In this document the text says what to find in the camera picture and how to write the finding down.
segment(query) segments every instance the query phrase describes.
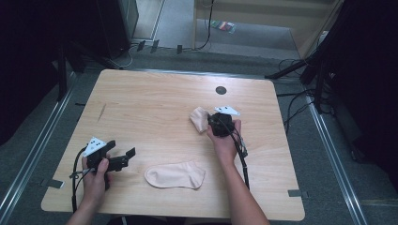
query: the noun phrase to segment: wooden table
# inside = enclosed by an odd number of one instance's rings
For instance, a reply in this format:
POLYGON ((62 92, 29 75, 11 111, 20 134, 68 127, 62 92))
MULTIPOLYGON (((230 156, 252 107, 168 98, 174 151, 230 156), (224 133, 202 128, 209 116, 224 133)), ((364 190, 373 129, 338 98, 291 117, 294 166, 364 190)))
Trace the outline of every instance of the wooden table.
MULTIPOLYGON (((116 141, 111 157, 137 155, 130 166, 113 172, 114 182, 99 210, 108 214, 229 218, 222 170, 211 140, 199 134, 189 118, 196 107, 211 112, 230 105, 241 113, 242 137, 247 144, 251 192, 270 219, 302 220, 299 189, 273 83, 265 80, 172 73, 103 70, 85 106, 54 179, 61 189, 49 188, 41 203, 46 211, 71 212, 71 174, 77 153, 91 137, 116 141), (226 88, 225 95, 215 89, 226 88), (193 160, 206 170, 196 189, 155 188, 144 178, 153 165, 193 160)), ((241 172, 237 157, 236 165, 241 172)), ((78 202, 83 186, 78 189, 78 202)))
MULTIPOLYGON (((329 31, 343 0, 216 0, 212 20, 289 27, 301 58, 316 47, 323 31, 329 31)), ((196 42, 196 20, 208 20, 210 0, 195 0, 192 48, 196 42)))

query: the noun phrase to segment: black cable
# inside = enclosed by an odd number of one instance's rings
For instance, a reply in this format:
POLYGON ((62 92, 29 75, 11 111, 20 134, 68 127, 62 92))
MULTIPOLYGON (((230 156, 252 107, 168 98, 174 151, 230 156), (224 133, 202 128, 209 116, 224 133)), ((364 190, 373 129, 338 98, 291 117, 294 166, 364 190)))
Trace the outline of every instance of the black cable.
POLYGON ((77 163, 79 161, 80 155, 82 152, 85 150, 85 147, 82 148, 79 153, 77 154, 74 164, 73 164, 73 174, 70 176, 72 178, 72 208, 73 208, 73 213, 76 212, 77 210, 77 201, 76 201, 76 179, 79 178, 79 176, 76 175, 76 168, 77 168, 77 163))
POLYGON ((296 94, 280 94, 280 95, 277 95, 277 97, 286 97, 286 96, 293 96, 293 95, 294 95, 294 97, 293 97, 292 100, 290 101, 289 106, 288 106, 288 108, 287 108, 287 119, 283 122, 283 124, 284 124, 284 126, 285 126, 285 133, 286 133, 286 136, 287 136, 287 134, 288 134, 288 132, 289 132, 290 120, 291 120, 293 117, 295 117, 297 114, 303 112, 303 111, 311 104, 311 103, 306 104, 305 106, 303 106, 303 107, 301 107, 300 109, 298 109, 298 110, 294 113, 294 115, 290 116, 290 109, 291 109, 291 107, 292 107, 292 105, 293 105, 293 102, 294 102, 298 97, 300 97, 302 94, 306 94, 307 96, 313 97, 313 96, 314 96, 314 89, 304 90, 304 91, 299 92, 299 93, 296 93, 296 94))
POLYGON ((117 62, 115 62, 115 60, 117 59, 117 58, 119 58, 121 55, 123 55, 125 52, 122 52, 118 57, 116 57, 115 59, 108 59, 108 62, 109 63, 111 63, 111 64, 113 64, 113 65, 115 65, 116 67, 118 67, 119 69, 122 69, 122 68, 126 68, 126 67, 128 67, 128 66, 130 66, 131 64, 132 64, 132 55, 131 55, 131 50, 133 49, 133 48, 135 48, 135 47, 137 47, 139 44, 131 44, 130 45, 130 47, 129 47, 129 49, 127 50, 127 53, 128 53, 128 55, 130 56, 130 61, 129 61, 129 63, 128 64, 126 64, 126 65, 119 65, 117 62))
POLYGON ((194 49, 193 51, 199 51, 202 50, 203 48, 205 48, 205 46, 207 45, 208 41, 210 40, 210 26, 211 26, 211 17, 213 14, 213 6, 214 6, 214 0, 211 0, 211 7, 210 7, 210 16, 208 17, 208 27, 207 27, 207 40, 205 42, 204 45, 202 45, 199 48, 194 49))
POLYGON ((83 178, 88 174, 88 173, 90 173, 91 172, 91 170, 89 170, 89 171, 87 171, 87 172, 82 172, 82 177, 79 179, 79 181, 77 182, 77 185, 76 185, 76 187, 75 187, 75 192, 77 191, 77 188, 79 187, 79 185, 80 185, 80 182, 83 180, 83 178))
POLYGON ((248 156, 247 149, 246 149, 246 144, 244 143, 243 138, 240 136, 239 131, 237 131, 235 126, 234 126, 234 130, 236 131, 235 134, 237 134, 237 136, 240 139, 240 151, 242 151, 243 157, 245 158, 246 156, 248 156))
POLYGON ((282 64, 284 61, 292 61, 292 62, 290 63, 290 66, 292 66, 295 62, 302 62, 303 60, 302 60, 302 59, 284 59, 284 60, 282 60, 281 62, 279 62, 279 64, 278 64, 278 70, 279 70, 279 71, 282 71, 282 70, 281 70, 281 64, 282 64))

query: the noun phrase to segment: black wall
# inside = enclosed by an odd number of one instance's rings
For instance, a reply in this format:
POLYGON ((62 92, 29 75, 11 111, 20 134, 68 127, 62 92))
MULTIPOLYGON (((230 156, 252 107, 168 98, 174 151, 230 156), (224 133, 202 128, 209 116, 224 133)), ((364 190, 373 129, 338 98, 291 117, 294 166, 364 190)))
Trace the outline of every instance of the black wall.
POLYGON ((398 7, 393 1, 349 2, 360 3, 325 56, 335 74, 328 83, 361 131, 349 141, 398 189, 398 7))
POLYGON ((0 1, 0 144, 55 86, 53 15, 42 1, 0 1))

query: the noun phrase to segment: metal frame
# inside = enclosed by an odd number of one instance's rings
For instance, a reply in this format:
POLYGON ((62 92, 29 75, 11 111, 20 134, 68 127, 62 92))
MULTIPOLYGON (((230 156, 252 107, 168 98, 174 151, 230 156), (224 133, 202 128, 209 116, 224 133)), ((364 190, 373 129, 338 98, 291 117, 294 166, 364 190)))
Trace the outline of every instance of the metal frame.
POLYGON ((161 0, 161 6, 159 7, 159 11, 158 11, 158 16, 156 17, 156 21, 153 27, 153 30, 151 32, 150 37, 132 37, 131 41, 154 41, 155 40, 155 36, 158 33, 158 28, 159 28, 159 23, 161 21, 161 15, 163 13, 164 10, 164 4, 165 4, 166 0, 161 0))
POLYGON ((23 190, 26 187, 29 178, 31 177, 33 171, 38 165, 38 161, 40 160, 40 157, 44 152, 47 142, 50 140, 54 132, 59 118, 61 117, 69 102, 71 93, 79 78, 80 76, 77 76, 74 72, 71 73, 69 80, 70 89, 65 94, 65 96, 55 104, 55 107, 49 119, 47 120, 40 134, 38 135, 38 138, 36 139, 36 142, 30 150, 30 153, 23 163, 20 171, 18 172, 12 184, 8 187, 5 198, 0 205, 0 224, 7 224, 9 217, 11 216, 11 213, 15 208, 15 205, 23 194, 23 190))
MULTIPOLYGON (((150 68, 136 68, 133 71, 175 73, 175 74, 186 74, 186 75, 191 74, 191 75, 198 75, 198 76, 213 76, 213 77, 229 77, 229 78, 240 78, 240 79, 264 80, 263 75, 255 75, 255 74, 162 70, 162 69, 150 69, 150 68)), ((298 78, 283 77, 283 78, 280 78, 279 80, 270 80, 270 81, 273 81, 274 83, 297 83, 297 80, 298 80, 298 78)))
MULTIPOLYGON (((307 102, 313 102, 310 97, 306 97, 307 102)), ((366 217, 360 206, 360 201, 357 198, 357 194, 353 189, 351 182, 349 181, 348 175, 345 172, 342 161, 340 160, 339 154, 336 151, 333 140, 329 135, 328 128, 325 124, 323 116, 318 114, 315 106, 310 105, 310 111, 315 121, 316 127, 318 128, 320 138, 325 146, 326 152, 329 157, 331 167, 336 175, 337 182, 339 183, 340 189, 342 191, 345 203, 348 207, 348 211, 356 225, 366 225, 368 224, 366 217)))

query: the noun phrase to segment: white cloth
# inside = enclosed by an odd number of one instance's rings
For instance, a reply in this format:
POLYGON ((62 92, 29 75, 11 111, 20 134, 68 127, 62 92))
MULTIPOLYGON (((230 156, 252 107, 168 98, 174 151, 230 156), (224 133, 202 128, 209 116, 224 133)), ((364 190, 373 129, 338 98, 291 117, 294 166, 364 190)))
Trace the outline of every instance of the white cloth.
POLYGON ((145 179, 156 188, 197 189, 202 186, 205 173, 193 161, 189 161, 149 167, 145 171, 145 179))

